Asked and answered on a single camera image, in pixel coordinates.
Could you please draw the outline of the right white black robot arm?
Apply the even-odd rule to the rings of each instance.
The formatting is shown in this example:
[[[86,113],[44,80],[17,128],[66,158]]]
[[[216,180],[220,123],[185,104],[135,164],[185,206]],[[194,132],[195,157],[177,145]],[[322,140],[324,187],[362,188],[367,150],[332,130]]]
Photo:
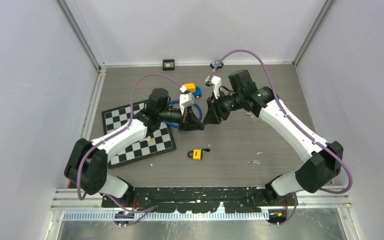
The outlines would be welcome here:
[[[207,98],[205,125],[218,125],[233,111],[246,110],[274,128],[296,151],[303,165],[288,174],[277,176],[265,185],[265,198],[279,205],[286,195],[306,191],[315,193],[341,172],[339,160],[343,147],[318,136],[294,116],[268,86],[257,88],[248,70],[240,69],[228,76],[232,89],[224,93],[218,76],[207,77],[205,85],[213,88]]]

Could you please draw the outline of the yellow black padlock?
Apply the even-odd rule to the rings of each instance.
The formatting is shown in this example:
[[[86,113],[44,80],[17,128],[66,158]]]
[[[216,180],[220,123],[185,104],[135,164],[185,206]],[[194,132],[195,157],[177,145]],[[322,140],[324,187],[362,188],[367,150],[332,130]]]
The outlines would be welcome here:
[[[210,152],[211,150],[209,148],[199,148],[191,150],[187,153],[187,157],[190,159],[193,159],[195,161],[201,161],[203,158],[204,152]]]

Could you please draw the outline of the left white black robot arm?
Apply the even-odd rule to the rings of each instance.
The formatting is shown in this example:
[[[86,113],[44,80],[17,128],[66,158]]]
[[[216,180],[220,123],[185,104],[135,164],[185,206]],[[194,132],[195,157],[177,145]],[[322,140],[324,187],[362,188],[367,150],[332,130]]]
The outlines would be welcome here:
[[[166,89],[155,88],[145,106],[132,119],[107,135],[92,141],[77,140],[64,169],[64,176],[88,195],[111,195],[121,207],[133,202],[133,193],[123,179],[108,174],[108,162],[122,150],[144,140],[160,128],[161,122],[178,124],[181,131],[203,130],[204,124],[193,113],[194,96],[184,91],[179,96],[179,107],[169,105]]]

